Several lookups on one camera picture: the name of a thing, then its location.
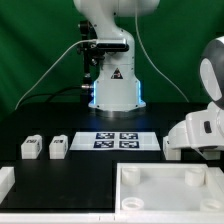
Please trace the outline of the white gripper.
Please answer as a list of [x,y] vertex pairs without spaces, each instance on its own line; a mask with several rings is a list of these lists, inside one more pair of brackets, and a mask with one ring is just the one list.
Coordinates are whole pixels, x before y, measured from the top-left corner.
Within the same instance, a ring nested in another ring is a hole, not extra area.
[[205,110],[188,113],[168,133],[172,149],[224,150],[224,109],[211,102]]

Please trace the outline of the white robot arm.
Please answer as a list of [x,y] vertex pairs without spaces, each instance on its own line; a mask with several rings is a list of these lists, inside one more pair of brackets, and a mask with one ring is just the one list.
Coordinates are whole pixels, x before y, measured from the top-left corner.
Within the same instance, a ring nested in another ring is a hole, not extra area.
[[[135,41],[117,27],[116,16],[137,17],[154,12],[160,0],[73,0],[96,32],[91,52],[100,64],[89,107],[113,115],[145,106],[134,74]],[[192,148],[224,151],[224,36],[208,43],[200,62],[200,79],[212,99],[205,110],[186,115],[164,139],[171,150]]]

